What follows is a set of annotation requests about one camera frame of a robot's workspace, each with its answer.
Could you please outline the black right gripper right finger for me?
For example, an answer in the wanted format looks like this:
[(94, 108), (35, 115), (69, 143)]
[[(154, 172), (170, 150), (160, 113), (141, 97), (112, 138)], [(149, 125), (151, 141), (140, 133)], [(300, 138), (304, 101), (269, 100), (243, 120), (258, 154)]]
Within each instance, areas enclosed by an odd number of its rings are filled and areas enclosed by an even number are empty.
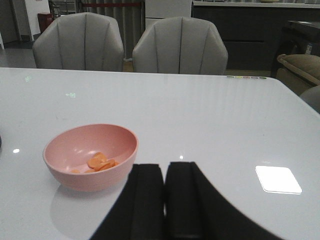
[(226, 200), (195, 162), (171, 162), (165, 184), (170, 240), (276, 240)]

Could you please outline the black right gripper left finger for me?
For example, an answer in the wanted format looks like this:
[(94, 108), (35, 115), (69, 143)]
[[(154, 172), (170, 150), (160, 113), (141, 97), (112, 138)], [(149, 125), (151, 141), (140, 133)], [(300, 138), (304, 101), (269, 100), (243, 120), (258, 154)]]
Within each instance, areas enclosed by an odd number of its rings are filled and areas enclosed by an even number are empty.
[(92, 240), (163, 240), (164, 182), (157, 164), (134, 164)]

